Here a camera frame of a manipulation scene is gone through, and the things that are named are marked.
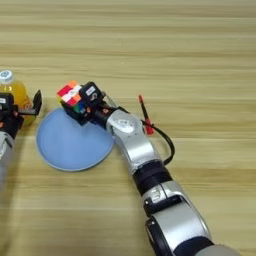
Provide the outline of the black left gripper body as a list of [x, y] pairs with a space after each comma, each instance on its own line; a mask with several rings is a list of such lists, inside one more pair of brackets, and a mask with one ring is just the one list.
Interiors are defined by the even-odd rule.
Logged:
[[17, 106], [14, 106], [11, 110], [0, 110], [0, 131], [6, 132], [13, 139], [16, 138], [23, 121], [24, 118], [18, 113]]

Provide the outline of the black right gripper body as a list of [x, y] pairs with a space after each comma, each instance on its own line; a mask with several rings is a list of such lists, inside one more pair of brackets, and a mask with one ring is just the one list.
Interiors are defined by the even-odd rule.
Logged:
[[106, 101], [102, 101], [93, 107], [87, 108], [90, 121], [101, 126], [103, 129], [106, 128], [107, 120], [115, 110], [116, 108]]

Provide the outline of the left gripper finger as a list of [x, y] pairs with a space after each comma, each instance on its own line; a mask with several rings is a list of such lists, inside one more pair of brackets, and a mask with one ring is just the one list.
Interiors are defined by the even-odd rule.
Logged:
[[42, 106], [42, 94], [38, 90], [33, 98], [33, 106], [31, 108], [19, 108], [18, 113], [20, 115], [38, 116]]

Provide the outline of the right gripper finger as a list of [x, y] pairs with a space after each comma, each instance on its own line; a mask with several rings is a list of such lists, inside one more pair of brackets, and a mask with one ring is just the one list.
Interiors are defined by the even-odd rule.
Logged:
[[61, 106], [66, 114], [80, 125], [85, 125], [92, 118], [92, 110], [85, 101], [79, 101], [74, 106], [62, 102]]

